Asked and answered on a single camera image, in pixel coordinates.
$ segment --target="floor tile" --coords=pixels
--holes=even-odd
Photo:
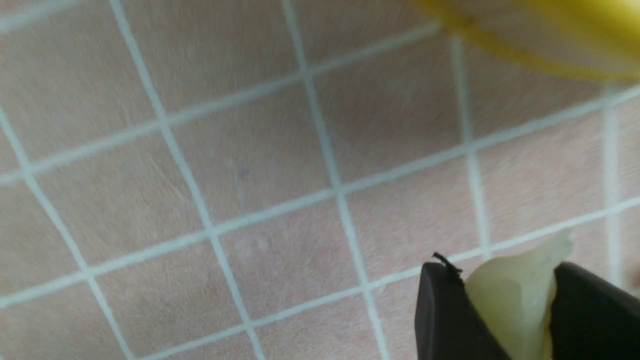
[[[417,359],[415,306],[420,276],[377,288],[373,295],[392,359]]]
[[[20,166],[9,140],[0,132],[0,174],[17,170]]]
[[[213,221],[329,187],[299,85],[179,125],[174,133]]]
[[[320,76],[316,85],[345,182],[461,142],[444,36]]]
[[[253,348],[246,333],[216,341],[193,350],[167,357],[166,360],[256,360]]]
[[[257,333],[267,360],[380,358],[361,296],[316,307]]]
[[[278,0],[125,0],[124,8],[169,112],[298,68]]]
[[[0,16],[19,13],[21,10],[40,2],[42,0],[2,0],[0,1]]]
[[[334,200],[221,237],[252,318],[358,286]]]
[[[3,35],[2,47],[0,99],[31,160],[154,118],[108,1]]]
[[[310,63],[345,55],[427,23],[410,0],[293,0]]]
[[[438,251],[479,246],[467,167],[458,158],[348,197],[370,280],[409,270]]]
[[[0,296],[77,270],[71,251],[24,183],[0,186]]]
[[[607,245],[605,220],[594,220],[575,226],[571,229],[570,234],[573,242],[573,252],[567,261],[576,263],[605,280],[611,280],[609,276],[609,247]],[[494,252],[493,256],[521,254],[545,241],[551,240],[554,236],[555,234],[542,236],[508,249],[499,250]]]
[[[2,309],[0,323],[6,360],[125,359],[87,284]]]
[[[477,137],[506,130],[598,97],[601,86],[528,70],[472,47],[467,82]]]
[[[108,273],[98,283],[136,357],[242,322],[209,242]]]
[[[640,196],[640,98],[618,106],[618,200]]]
[[[493,242],[601,210],[599,113],[478,154]]]
[[[620,240],[624,287],[640,289],[640,208],[620,214]]]
[[[160,135],[61,167],[38,182],[89,264],[202,228]]]

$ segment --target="tiled floor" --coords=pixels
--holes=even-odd
[[[640,286],[640,91],[409,0],[0,1],[0,357],[415,359],[419,265]]]

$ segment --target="yellow object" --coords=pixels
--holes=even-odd
[[[469,301],[511,359],[551,359],[554,269],[572,247],[565,231],[521,255],[489,260],[465,281]]]
[[[640,0],[418,0],[473,43],[574,78],[640,79]]]

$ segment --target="black object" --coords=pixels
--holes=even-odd
[[[415,338],[420,360],[509,360],[473,308],[456,268],[424,263],[415,310]]]
[[[640,359],[640,300],[573,263],[556,268],[554,359]]]
[[[424,263],[415,311],[419,360],[510,360],[469,302],[462,270]],[[573,263],[556,268],[554,360],[640,359],[640,301]]]

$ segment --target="grout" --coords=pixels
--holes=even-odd
[[[46,19],[60,11],[72,8],[87,0],[45,0],[0,18],[0,34],[24,28],[38,20]]]
[[[296,210],[307,208],[321,201],[326,201],[335,196],[333,190],[321,190],[310,195],[305,195],[294,200],[283,202],[271,208],[256,211],[245,216],[233,218],[215,227],[215,233],[219,236],[241,229],[243,227],[267,221],[280,215],[288,214]]]
[[[58,232],[60,232],[60,235],[63,241],[71,251],[71,255],[73,256],[78,267],[80,268],[82,275],[86,277],[86,280],[89,283],[89,287],[93,293],[93,296],[96,298],[98,305],[102,309],[102,312],[104,313],[104,316],[107,322],[109,323],[109,326],[111,327],[111,330],[113,331],[113,334],[115,335],[115,338],[118,344],[120,345],[120,348],[124,353],[125,357],[127,358],[127,360],[133,360],[134,356],[131,353],[131,350],[129,349],[129,347],[127,346],[127,343],[124,340],[122,333],[120,332],[120,328],[118,327],[118,324],[116,323],[115,318],[113,317],[111,308],[109,308],[109,305],[107,304],[107,301],[104,298],[104,294],[102,293],[102,290],[98,286],[95,279],[88,273],[88,265],[84,260],[80,252],[80,249],[77,246],[77,243],[74,241],[73,237],[71,236],[71,233],[69,232],[69,229],[60,218],[60,215],[54,208],[53,204],[51,204],[51,201],[47,198],[47,196],[44,194],[44,192],[40,188],[40,185],[38,185],[35,178],[33,177],[33,174],[31,173],[31,164],[29,163],[29,158],[27,157],[27,154],[24,151],[24,148],[22,147],[20,140],[18,139],[18,136],[13,131],[13,128],[9,123],[9,119],[7,118],[6,113],[4,112],[4,109],[2,107],[0,107],[0,126],[2,127],[5,136],[7,137],[11,147],[13,148],[13,151],[16,155],[18,163],[20,164],[20,167],[24,172],[24,180],[27,183],[27,186],[35,196],[40,206],[47,213],[47,215],[51,219],[51,222],[56,227]]]
[[[320,65],[316,65],[312,67],[309,70],[309,72],[312,77],[315,77],[320,74],[324,74],[324,73],[333,71],[335,69],[351,65],[360,60],[370,58],[376,55],[381,55],[381,54],[399,49],[400,47],[408,44],[413,44],[424,38],[431,37],[437,34],[441,30],[441,28],[442,27],[440,26],[439,23],[434,22],[426,26],[423,26],[421,28],[415,29],[413,31],[403,33],[402,35],[381,40],[375,45],[356,50],[351,54],[348,54],[345,56],[336,56],[335,58],[329,59],[326,62],[321,63]]]
[[[474,128],[469,109],[469,90],[467,86],[467,72],[465,70],[465,44],[460,36],[451,37],[451,65],[455,79],[456,97],[458,98],[458,116],[462,129],[463,143],[473,141]],[[486,214],[482,175],[478,164],[477,153],[470,148],[466,153],[469,187],[476,212],[478,240],[483,250],[484,260],[491,259],[491,237],[489,221]]]
[[[146,248],[141,251],[131,252],[127,255],[124,255],[114,260],[106,261],[100,265],[96,265],[93,268],[89,269],[89,272],[93,276],[104,275],[108,272],[119,270],[127,266],[139,264],[139,263],[142,263],[143,261],[157,258],[158,256],[166,255],[170,252],[186,248],[196,243],[203,242],[207,239],[207,237],[208,236],[205,231],[191,233],[189,235],[177,238],[176,240],[167,241],[159,245]]]
[[[160,360],[160,359],[164,359],[166,357],[170,357],[172,355],[175,354],[179,354],[181,352],[185,352],[188,350],[192,350],[194,348],[197,347],[201,347],[203,345],[206,344],[210,344],[210,343],[214,343],[216,341],[220,341],[220,340],[224,340],[226,338],[229,338],[233,335],[237,335],[243,331],[246,330],[246,327],[243,325],[238,325],[238,326],[234,326],[231,327],[227,330],[223,330],[220,332],[217,332],[215,334],[209,335],[209,336],[205,336],[203,338],[197,339],[197,340],[193,340],[193,341],[189,341],[187,343],[181,344],[181,345],[177,345],[175,347],[172,348],[168,348],[162,352],[158,352],[156,354],[150,355],[150,356],[146,356],[146,357],[142,357],[140,360]]]
[[[531,233],[525,234],[523,236],[517,237],[517,238],[513,238],[507,241],[503,241],[500,243],[497,243],[495,245],[492,245],[492,250],[504,250],[510,247],[514,247],[520,244],[523,244],[527,241],[545,236],[545,235],[549,235],[549,234],[553,234],[556,233],[558,231],[561,231],[563,229],[566,229],[568,227],[574,227],[580,224],[584,224],[586,222],[590,222],[590,221],[594,221],[594,220],[598,220],[601,218],[604,218],[607,216],[608,213],[619,213],[621,211],[624,211],[628,208],[632,208],[632,207],[636,207],[636,206],[640,206],[640,197],[634,198],[634,199],[630,199],[627,200],[621,204],[618,204],[617,206],[615,206],[614,208],[608,209],[608,210],[601,210],[601,211],[596,211],[594,213],[591,214],[587,214],[587,215],[583,215],[581,217],[577,217],[577,218],[573,218],[570,220],[567,220],[565,222],[561,222],[558,224],[554,224],[552,226],[548,226],[546,228],[543,229],[539,229],[537,231],[533,231]],[[474,258],[476,256],[480,256],[483,254],[483,249],[482,248],[478,248],[478,249],[474,249],[468,252],[464,252],[462,254],[457,254],[457,255],[453,255],[449,257],[449,260],[453,263],[457,263],[459,261],[463,261],[466,259],[471,259]],[[418,276],[420,274],[420,269],[421,266],[416,266],[415,268],[411,268],[409,270],[405,270],[403,272],[398,272],[398,273],[394,273],[394,274],[390,274],[387,275],[385,277],[382,277],[381,279],[372,281],[369,283],[369,288],[370,289],[375,289],[375,288],[379,288],[388,284],[391,284],[393,282],[396,281],[401,281],[404,279],[408,279],[410,277],[414,277],[414,276]],[[71,286],[73,284],[77,284],[81,281],[85,280],[85,275],[84,274],[74,274],[74,275],[70,275],[70,276],[66,276],[66,277],[62,277],[59,279],[56,279],[55,281],[51,281],[48,282],[46,284],[43,285],[39,285],[39,286],[35,286],[33,288],[29,288],[27,290],[21,291],[19,293],[13,294],[13,295],[9,295],[8,297],[4,297],[4,298],[0,298],[0,308],[4,308],[10,305],[14,305],[14,304],[20,304],[21,302],[25,302],[27,300],[31,300],[31,299],[35,299],[37,297],[41,297],[43,295],[46,295],[50,292],[54,292],[54,291],[58,291],[62,288],[66,288],[68,286]],[[327,305],[330,304],[332,302],[338,301],[340,299],[344,299],[346,297],[349,296],[353,296],[353,295],[357,295],[358,293],[362,292],[364,289],[361,286],[356,286],[354,288],[350,288],[350,289],[346,289],[346,290],[342,290],[342,291],[338,291],[336,293],[327,295],[325,297],[321,297],[318,299],[314,299],[305,303],[302,303],[300,305],[294,306],[292,308],[286,309],[284,311],[281,311],[279,313],[273,314],[273,315],[268,315],[264,318],[255,320],[252,322],[252,325],[254,327],[262,327],[265,325],[268,325],[270,323],[279,321],[279,320],[283,320],[284,318],[290,317],[290,316],[294,316],[296,314],[302,313],[304,311],[308,311],[311,310],[315,307],[318,306],[323,306],[323,305]],[[141,360],[160,360],[163,359],[165,357],[177,354],[179,352],[182,351],[186,351],[186,350],[191,350],[192,348],[196,348],[202,345],[206,345],[208,343],[213,343],[215,341],[218,340],[222,340],[224,338],[227,338],[231,335],[235,335],[238,334],[242,331],[244,331],[246,329],[245,326],[243,325],[238,325],[235,327],[232,327],[230,329],[226,329],[224,331],[221,332],[217,332],[215,334],[206,336],[204,338],[201,338],[199,340],[194,340],[194,341],[190,341],[188,343],[185,344],[181,344],[178,345],[176,347],[173,348],[169,348],[168,350],[164,350],[160,353],[148,356],[148,357],[144,357]]]
[[[0,186],[10,186],[24,179],[22,170],[14,170],[5,174],[0,174]]]
[[[99,152],[114,149],[120,145],[135,141],[139,137],[153,134],[159,130],[160,127],[158,122],[152,120],[142,125],[130,127],[128,130],[114,136],[59,152],[42,161],[36,161],[31,165],[31,169],[34,174],[41,174],[57,167],[69,165],[76,160],[87,158]]]
[[[289,309],[286,309],[286,310],[281,311],[279,313],[275,313],[273,315],[265,316],[264,318],[261,318],[261,319],[258,319],[256,321],[254,321],[253,322],[253,326],[262,327],[262,326],[265,326],[265,325],[269,325],[269,324],[277,322],[279,320],[286,319],[288,317],[303,313],[303,312],[311,310],[311,309],[315,309],[316,307],[324,306],[324,305],[330,304],[332,302],[336,302],[338,300],[342,300],[342,299],[344,299],[346,297],[350,297],[350,296],[353,296],[353,295],[358,295],[358,294],[362,293],[362,291],[363,291],[363,288],[361,286],[355,286],[354,288],[338,291],[338,292],[332,293],[330,295],[327,295],[327,296],[324,296],[324,297],[320,297],[318,299],[314,299],[314,300],[311,300],[311,301],[304,302],[304,303],[302,303],[300,305],[296,305],[296,306],[290,307]]]
[[[221,111],[233,106],[238,106],[261,97],[276,93],[288,86],[292,86],[300,81],[300,74],[290,74],[283,78],[267,81],[262,84],[241,90],[231,95],[223,96],[220,99],[209,101],[202,105],[192,106],[177,114],[169,116],[169,124],[177,125],[206,116],[216,111]]]
[[[182,174],[182,177],[184,178],[189,190],[191,191],[193,200],[195,201],[196,208],[198,210],[198,214],[200,215],[200,219],[204,225],[204,230],[209,235],[211,245],[213,246],[214,253],[218,259],[218,265],[220,266],[225,279],[227,280],[227,284],[234,299],[237,311],[242,318],[244,326],[246,327],[247,335],[249,336],[249,339],[251,341],[255,357],[258,360],[264,360],[264,354],[262,353],[260,341],[258,340],[255,329],[250,326],[251,319],[244,306],[244,302],[242,300],[242,296],[238,289],[236,280],[234,279],[233,272],[231,271],[231,267],[229,266],[222,245],[220,244],[220,239],[216,235],[214,227],[211,223],[211,216],[209,214],[209,210],[207,209],[207,204],[205,203],[205,200],[202,196],[202,193],[200,192],[195,178],[193,177],[193,173],[191,172],[187,161],[184,159],[183,153],[180,151],[180,147],[178,146],[175,137],[173,136],[169,121],[166,116],[166,112],[152,84],[151,76],[149,74],[147,66],[145,65],[142,54],[140,53],[140,49],[138,48],[133,32],[131,31],[126,14],[124,12],[124,9],[122,8],[122,4],[120,3],[120,0],[109,0],[109,2],[111,3],[111,7],[115,14],[116,20],[118,21],[120,32],[124,37],[125,43],[127,44],[129,52],[131,53],[131,57],[136,64],[140,79],[144,84],[147,95],[149,96],[149,99],[151,100],[151,103],[154,107],[154,111],[156,112],[156,116],[158,117],[160,129],[163,134],[164,140],[169,148],[169,151],[171,152],[171,155],[173,156],[173,160],[180,169],[180,173]]]
[[[358,245],[358,238],[353,226],[351,214],[349,213],[349,208],[344,194],[338,191],[340,188],[340,174],[335,161],[335,153],[333,152],[331,139],[327,132],[326,124],[324,123],[322,110],[320,109],[320,105],[318,104],[317,94],[313,84],[313,77],[311,72],[309,71],[307,59],[304,54],[302,36],[300,35],[300,31],[296,23],[296,14],[293,5],[291,4],[291,0],[282,0],[282,9],[284,11],[287,27],[289,28],[289,33],[291,34],[294,48],[296,50],[298,65],[300,67],[300,72],[302,73],[309,107],[311,109],[311,115],[316,126],[318,138],[320,140],[324,161],[326,162],[326,169],[329,173],[329,180],[333,189],[338,192],[337,203],[338,210],[340,212],[340,221],[342,222],[342,226],[347,236],[347,242],[351,250],[351,255],[356,267],[356,272],[358,274],[358,280],[360,281],[360,285],[363,287],[362,295],[367,306],[367,312],[369,314],[373,333],[376,338],[376,343],[378,344],[378,350],[380,351],[382,360],[389,360],[391,356],[389,355],[389,350],[387,348],[387,341],[382,329],[382,323],[378,315],[378,310],[376,309],[376,303],[373,299],[371,290],[369,289],[369,281],[367,279],[364,260],[362,259],[362,251],[360,250],[360,247]]]
[[[612,84],[605,87],[607,101],[613,95]],[[603,110],[603,152],[604,152],[604,194],[605,205],[613,208],[618,203],[618,116],[610,103]],[[607,232],[607,248],[609,259],[609,278],[613,285],[619,288],[624,286],[622,250],[620,247],[620,217],[615,212],[610,212],[605,221]]]
[[[4,309],[11,305],[21,304],[29,300],[37,299],[38,297],[43,297],[55,291],[71,287],[75,284],[79,284],[84,280],[86,280],[86,276],[81,272],[76,272],[75,274],[71,275],[64,275],[55,280],[45,282],[44,284],[36,285],[34,287],[27,288],[25,290],[18,291],[17,293],[13,293],[11,295],[0,298],[0,309]]]

